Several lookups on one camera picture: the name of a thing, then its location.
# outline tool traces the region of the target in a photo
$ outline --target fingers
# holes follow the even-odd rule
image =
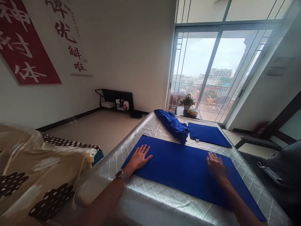
[[[136,151],[134,152],[134,154],[137,153],[138,150],[139,150],[139,147],[137,147],[137,149],[136,149]]]
[[[146,148],[146,144],[145,145],[142,145],[142,149],[140,150],[140,152],[144,152],[144,150],[145,150],[145,148]]]
[[[221,162],[221,164],[223,163],[222,159],[218,157],[216,153],[212,153],[212,152],[208,153],[207,162],[208,161],[218,161]]]
[[[216,160],[216,161],[218,161],[219,160],[219,158],[217,157],[217,155],[214,153],[214,159]]]
[[[210,160],[210,161],[212,161],[212,160],[213,160],[213,155],[212,155],[212,152],[209,152],[209,153],[208,153],[208,157],[209,157],[209,160]]]
[[[150,155],[149,157],[147,157],[147,158],[145,159],[145,163],[147,163],[152,157],[153,157],[153,155]]]
[[[142,148],[144,147],[144,145],[142,145],[139,150],[137,151],[137,153],[141,152]]]
[[[219,157],[219,162],[222,164],[222,165],[224,165],[223,164],[223,161],[222,161],[222,159]]]
[[[143,153],[144,156],[146,156],[146,154],[148,153],[149,149],[150,149],[150,146],[148,146],[147,149],[145,150],[145,152]]]

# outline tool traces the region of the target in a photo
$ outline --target potted plant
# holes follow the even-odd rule
[[[192,105],[195,105],[195,102],[191,94],[187,94],[184,99],[180,100],[180,104],[184,105],[184,110],[189,110]]]

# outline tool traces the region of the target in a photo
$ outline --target patterned cushion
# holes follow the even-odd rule
[[[85,143],[80,143],[76,141],[71,141],[71,140],[66,140],[63,138],[59,137],[53,137],[50,136],[46,133],[41,132],[43,135],[44,141],[49,144],[53,144],[56,146],[72,146],[72,147],[79,147],[79,148],[95,148],[96,150],[99,150],[100,147],[97,145],[92,145],[92,144],[85,144]]]

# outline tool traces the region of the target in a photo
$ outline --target white box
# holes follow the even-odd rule
[[[108,101],[102,102],[101,105],[102,105],[103,107],[106,107],[106,108],[114,108],[114,107],[115,107],[115,103],[113,103],[113,102],[108,102]]]

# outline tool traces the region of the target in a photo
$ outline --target massage table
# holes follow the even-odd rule
[[[214,122],[177,116],[182,123],[197,123],[216,126]],[[133,147],[142,135],[179,143],[161,124],[154,112],[149,113],[109,154],[93,168],[86,171],[75,185],[78,189],[73,204],[66,206],[56,222],[63,222],[67,214],[79,216],[83,209],[115,178]],[[231,158],[251,195],[257,202],[269,225],[292,225],[291,220],[268,193],[261,181],[234,147],[223,147],[205,142],[196,142],[187,137],[185,145],[208,150]],[[220,206],[195,198],[174,188],[133,175],[110,216],[119,225],[238,225],[235,215]]]

